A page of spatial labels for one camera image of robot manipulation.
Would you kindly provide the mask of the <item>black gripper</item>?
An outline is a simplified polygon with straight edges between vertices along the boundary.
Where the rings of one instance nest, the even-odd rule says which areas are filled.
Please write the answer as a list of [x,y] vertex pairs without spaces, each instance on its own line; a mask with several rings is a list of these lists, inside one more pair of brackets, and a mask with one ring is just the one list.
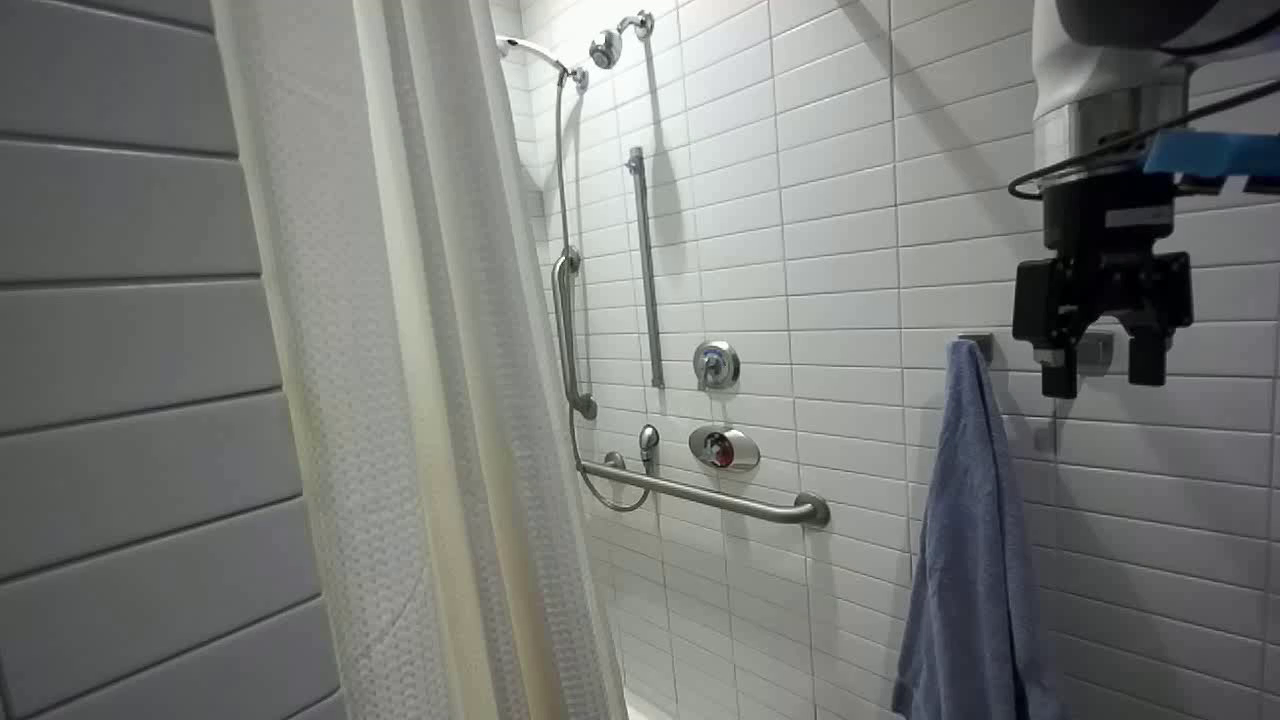
[[1040,362],[1040,390],[1076,394],[1076,338],[1115,314],[1129,330],[1129,378],[1160,386],[1167,348],[1190,322],[1190,263],[1160,254],[1173,233],[1175,184],[1167,177],[1111,172],[1044,193],[1048,260],[1014,269],[1010,337]]

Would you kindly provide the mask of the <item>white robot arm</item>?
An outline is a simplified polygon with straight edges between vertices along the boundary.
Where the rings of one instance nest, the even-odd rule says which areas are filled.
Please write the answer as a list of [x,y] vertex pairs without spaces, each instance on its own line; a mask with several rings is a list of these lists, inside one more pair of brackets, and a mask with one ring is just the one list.
[[1010,337],[1034,353],[1040,390],[1076,394],[1088,326],[1129,330],[1129,378],[1160,385],[1167,345],[1190,322],[1190,254],[1154,250],[1178,196],[1238,178],[1280,186],[1280,135],[1196,131],[1275,83],[1189,104],[1190,71],[1272,53],[1280,0],[1034,0],[1034,168],[1007,193],[1044,206],[1048,260],[1014,269]]

